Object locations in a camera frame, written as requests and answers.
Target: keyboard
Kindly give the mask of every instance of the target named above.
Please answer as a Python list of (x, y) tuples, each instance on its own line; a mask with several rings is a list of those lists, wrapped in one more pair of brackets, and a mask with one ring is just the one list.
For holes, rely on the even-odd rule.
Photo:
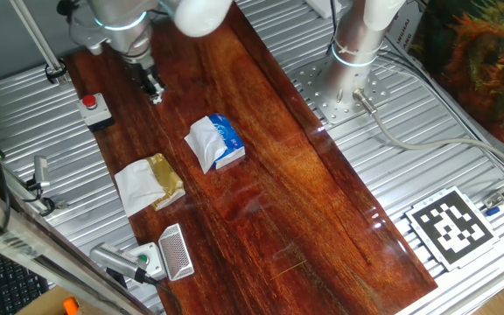
[(48, 291), (47, 281), (0, 255), (0, 315), (12, 315)]

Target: cardboard box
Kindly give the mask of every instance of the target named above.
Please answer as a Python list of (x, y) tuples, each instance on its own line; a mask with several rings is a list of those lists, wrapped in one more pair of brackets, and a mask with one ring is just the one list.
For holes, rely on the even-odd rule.
[[(56, 286), (32, 301), (17, 315), (65, 315), (66, 309), (63, 307), (63, 301), (73, 296), (69, 291)], [(104, 311), (77, 297), (75, 300), (79, 306), (77, 315), (106, 315)]]
[(400, 8), (387, 35), (396, 48), (406, 52), (410, 49), (426, 7), (426, 2), (422, 0), (406, 0)]

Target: metal mounting plate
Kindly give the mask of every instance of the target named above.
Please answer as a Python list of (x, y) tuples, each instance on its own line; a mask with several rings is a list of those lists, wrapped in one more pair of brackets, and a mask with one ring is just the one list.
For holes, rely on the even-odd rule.
[[(359, 102), (337, 103), (333, 96), (323, 95), (320, 92), (318, 78), (323, 73), (323, 68), (327, 67), (330, 58), (332, 56), (300, 67), (295, 72), (295, 78), (304, 90), (303, 96), (308, 97), (316, 105), (329, 123), (338, 124), (354, 117), (364, 109)], [(374, 105), (385, 102), (389, 98), (388, 89), (373, 73), (368, 76), (365, 94)]]

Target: red button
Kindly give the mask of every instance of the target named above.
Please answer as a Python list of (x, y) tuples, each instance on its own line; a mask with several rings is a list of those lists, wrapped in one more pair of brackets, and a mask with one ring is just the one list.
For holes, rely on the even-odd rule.
[(83, 104), (87, 107), (93, 107), (96, 104), (96, 98), (94, 95), (87, 95), (83, 97)]

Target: colorful fabric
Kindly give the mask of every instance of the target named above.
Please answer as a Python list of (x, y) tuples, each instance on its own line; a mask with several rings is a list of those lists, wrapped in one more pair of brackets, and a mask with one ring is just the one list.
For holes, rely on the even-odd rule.
[(431, 0), (410, 53), (504, 143), (503, 0)]

